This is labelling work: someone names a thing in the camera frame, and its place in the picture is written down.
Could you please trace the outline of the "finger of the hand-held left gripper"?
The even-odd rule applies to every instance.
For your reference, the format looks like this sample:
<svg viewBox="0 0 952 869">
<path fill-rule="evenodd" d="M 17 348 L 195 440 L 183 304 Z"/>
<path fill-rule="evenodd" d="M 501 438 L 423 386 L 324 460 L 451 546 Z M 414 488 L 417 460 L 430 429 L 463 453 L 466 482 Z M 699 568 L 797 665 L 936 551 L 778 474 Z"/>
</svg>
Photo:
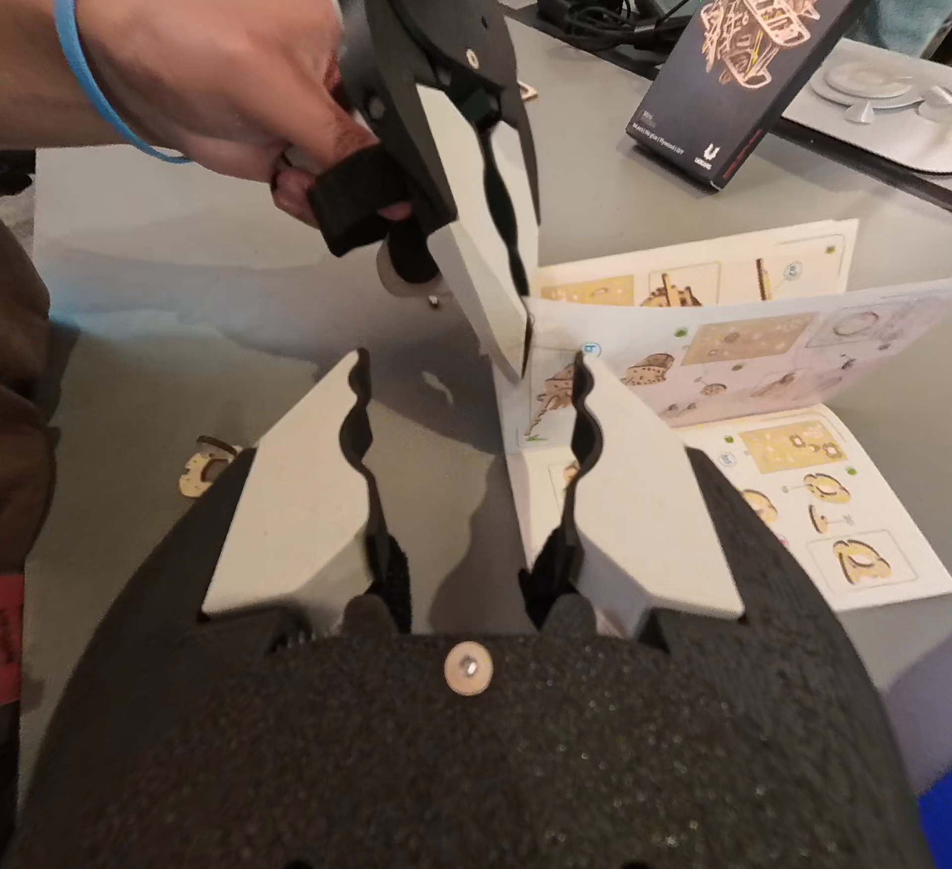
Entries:
<svg viewBox="0 0 952 869">
<path fill-rule="evenodd" d="M 517 91 L 493 92 L 493 270 L 503 295 L 530 295 L 541 224 L 538 160 Z"/>
<path fill-rule="evenodd" d="M 530 345 L 526 298 L 503 295 L 493 270 L 493 128 L 481 142 L 446 93 L 417 87 L 424 119 L 446 176 L 456 215 L 427 246 L 483 353 L 512 384 L 522 380 Z"/>
</svg>

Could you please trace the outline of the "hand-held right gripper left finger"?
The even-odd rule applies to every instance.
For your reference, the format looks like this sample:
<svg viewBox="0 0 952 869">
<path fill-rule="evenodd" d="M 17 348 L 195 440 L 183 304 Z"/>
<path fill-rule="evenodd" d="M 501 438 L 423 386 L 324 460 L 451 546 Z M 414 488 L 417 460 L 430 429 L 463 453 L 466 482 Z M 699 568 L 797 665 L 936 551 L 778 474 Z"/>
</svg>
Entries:
<svg viewBox="0 0 952 869">
<path fill-rule="evenodd" d="M 411 631 L 408 559 L 364 461 L 370 400 L 370 358 L 358 348 L 253 447 L 205 615 L 280 606 L 326 633 L 370 593 L 399 631 Z"/>
</svg>

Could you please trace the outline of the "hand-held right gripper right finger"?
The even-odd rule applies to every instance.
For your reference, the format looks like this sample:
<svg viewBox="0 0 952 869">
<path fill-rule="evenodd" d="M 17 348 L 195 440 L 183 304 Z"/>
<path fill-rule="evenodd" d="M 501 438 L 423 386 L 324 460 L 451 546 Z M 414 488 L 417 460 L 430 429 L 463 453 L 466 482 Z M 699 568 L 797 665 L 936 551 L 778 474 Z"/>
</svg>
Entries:
<svg viewBox="0 0 952 869">
<path fill-rule="evenodd" d="M 744 602 L 681 437 L 601 358 L 578 352 L 561 404 L 564 446 L 517 453 L 526 612 L 585 598 L 596 622 L 638 637 L 657 609 L 737 621 Z"/>
</svg>

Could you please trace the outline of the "paper instruction booklet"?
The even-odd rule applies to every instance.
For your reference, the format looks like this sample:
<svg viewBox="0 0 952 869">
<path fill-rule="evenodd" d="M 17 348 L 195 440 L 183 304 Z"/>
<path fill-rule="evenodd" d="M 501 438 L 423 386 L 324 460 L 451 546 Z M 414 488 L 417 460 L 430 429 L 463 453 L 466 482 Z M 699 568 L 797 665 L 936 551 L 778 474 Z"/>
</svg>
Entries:
<svg viewBox="0 0 952 869">
<path fill-rule="evenodd" d="M 950 312 L 950 279 L 847 290 L 857 220 L 541 267 L 533 347 L 495 377 L 528 565 L 562 518 L 577 352 L 705 452 L 836 612 L 940 597 L 950 573 L 827 408 Z"/>
</svg>

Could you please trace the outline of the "person's left forearm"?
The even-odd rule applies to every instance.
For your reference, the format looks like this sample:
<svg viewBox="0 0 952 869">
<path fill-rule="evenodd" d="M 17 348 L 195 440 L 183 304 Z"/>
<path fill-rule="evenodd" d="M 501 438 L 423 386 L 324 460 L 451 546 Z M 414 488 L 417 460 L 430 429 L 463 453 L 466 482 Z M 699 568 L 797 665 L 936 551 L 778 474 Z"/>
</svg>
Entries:
<svg viewBox="0 0 952 869">
<path fill-rule="evenodd" d="M 65 62 L 54 0 L 1 0 L 1 149 L 113 140 Z"/>
</svg>

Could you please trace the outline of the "small wooden model part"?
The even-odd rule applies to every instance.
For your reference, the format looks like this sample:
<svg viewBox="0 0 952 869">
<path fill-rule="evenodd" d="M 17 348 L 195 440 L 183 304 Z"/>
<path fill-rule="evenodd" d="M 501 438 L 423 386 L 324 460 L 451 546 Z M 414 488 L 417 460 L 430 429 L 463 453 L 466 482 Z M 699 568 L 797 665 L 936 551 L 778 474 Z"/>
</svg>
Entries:
<svg viewBox="0 0 952 869">
<path fill-rule="evenodd" d="M 187 499 L 201 498 L 242 451 L 243 447 L 232 446 L 216 437 L 199 436 L 195 451 L 179 477 L 179 493 Z"/>
</svg>

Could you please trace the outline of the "black model kit box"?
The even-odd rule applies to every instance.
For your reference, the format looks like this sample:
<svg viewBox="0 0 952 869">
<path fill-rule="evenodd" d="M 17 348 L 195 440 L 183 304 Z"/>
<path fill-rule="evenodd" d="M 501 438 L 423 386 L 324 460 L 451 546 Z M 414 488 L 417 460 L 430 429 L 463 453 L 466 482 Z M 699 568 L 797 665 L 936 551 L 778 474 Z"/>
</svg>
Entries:
<svg viewBox="0 0 952 869">
<path fill-rule="evenodd" d="M 872 0 L 704 0 L 627 126 L 721 190 Z"/>
</svg>

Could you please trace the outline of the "person's left hand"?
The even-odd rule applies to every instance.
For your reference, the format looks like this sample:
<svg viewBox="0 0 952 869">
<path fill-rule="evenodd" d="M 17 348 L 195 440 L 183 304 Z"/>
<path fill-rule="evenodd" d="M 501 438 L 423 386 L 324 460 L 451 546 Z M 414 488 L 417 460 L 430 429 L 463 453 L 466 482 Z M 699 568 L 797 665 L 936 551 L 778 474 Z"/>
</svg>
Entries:
<svg viewBox="0 0 952 869">
<path fill-rule="evenodd" d="M 334 0 L 76 0 L 100 89 L 158 149 L 266 183 L 311 227 L 316 178 L 377 139 L 341 103 Z"/>
</svg>

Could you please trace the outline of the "person's brown garment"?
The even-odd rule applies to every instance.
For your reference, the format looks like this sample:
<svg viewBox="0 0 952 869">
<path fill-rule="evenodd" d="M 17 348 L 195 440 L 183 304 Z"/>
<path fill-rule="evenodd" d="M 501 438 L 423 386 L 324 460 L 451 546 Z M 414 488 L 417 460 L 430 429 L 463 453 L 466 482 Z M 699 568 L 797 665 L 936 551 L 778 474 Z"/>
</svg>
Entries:
<svg viewBox="0 0 952 869">
<path fill-rule="evenodd" d="M 50 296 L 25 248 L 1 226 L 1 706 L 22 687 L 24 570 L 54 485 L 39 403 L 51 337 Z"/>
</svg>

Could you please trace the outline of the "light grey board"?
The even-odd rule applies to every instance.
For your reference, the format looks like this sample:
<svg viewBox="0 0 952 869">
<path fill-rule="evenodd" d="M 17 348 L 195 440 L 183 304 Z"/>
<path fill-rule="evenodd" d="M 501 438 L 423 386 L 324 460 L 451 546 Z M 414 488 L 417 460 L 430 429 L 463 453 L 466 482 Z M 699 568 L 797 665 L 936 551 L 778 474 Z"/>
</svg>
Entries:
<svg viewBox="0 0 952 869">
<path fill-rule="evenodd" d="M 845 109 L 816 95 L 808 81 L 783 117 L 913 173 L 950 176 L 951 67 L 842 39 L 816 72 L 848 62 L 911 77 L 922 102 L 892 112 L 875 112 L 869 105 Z"/>
</svg>

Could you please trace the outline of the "blue wristband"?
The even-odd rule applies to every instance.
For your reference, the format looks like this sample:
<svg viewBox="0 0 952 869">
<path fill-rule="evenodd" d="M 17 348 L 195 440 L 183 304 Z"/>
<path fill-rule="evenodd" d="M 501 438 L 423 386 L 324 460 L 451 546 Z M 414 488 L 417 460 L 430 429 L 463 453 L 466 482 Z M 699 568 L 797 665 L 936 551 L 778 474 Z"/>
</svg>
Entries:
<svg viewBox="0 0 952 869">
<path fill-rule="evenodd" d="M 174 155 L 149 144 L 127 125 L 115 110 L 89 66 L 79 32 L 77 4 L 78 0 L 54 0 L 54 27 L 65 63 L 96 113 L 115 130 L 124 143 L 143 154 L 165 164 L 190 165 L 191 159 L 183 154 Z"/>
</svg>

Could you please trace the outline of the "white round plate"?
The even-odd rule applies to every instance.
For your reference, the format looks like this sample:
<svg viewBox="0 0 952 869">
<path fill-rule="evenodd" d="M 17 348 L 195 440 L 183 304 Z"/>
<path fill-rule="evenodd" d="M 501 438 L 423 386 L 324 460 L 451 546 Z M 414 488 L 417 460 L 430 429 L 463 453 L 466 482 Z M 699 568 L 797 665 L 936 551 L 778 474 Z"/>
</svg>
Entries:
<svg viewBox="0 0 952 869">
<path fill-rule="evenodd" d="M 892 112 L 922 102 L 922 92 L 911 77 L 858 62 L 824 66 L 808 85 L 822 99 L 845 109 L 869 105 L 875 112 Z"/>
</svg>

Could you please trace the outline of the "blue plastic bin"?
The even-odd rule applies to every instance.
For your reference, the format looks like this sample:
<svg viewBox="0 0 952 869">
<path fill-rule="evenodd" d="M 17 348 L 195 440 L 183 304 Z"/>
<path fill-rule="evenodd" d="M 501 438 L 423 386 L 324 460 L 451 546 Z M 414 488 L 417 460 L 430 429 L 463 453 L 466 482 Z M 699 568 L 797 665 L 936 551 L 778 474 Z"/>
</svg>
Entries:
<svg viewBox="0 0 952 869">
<path fill-rule="evenodd" d="M 919 795 L 922 830 L 937 868 L 951 868 L 951 771 Z"/>
</svg>

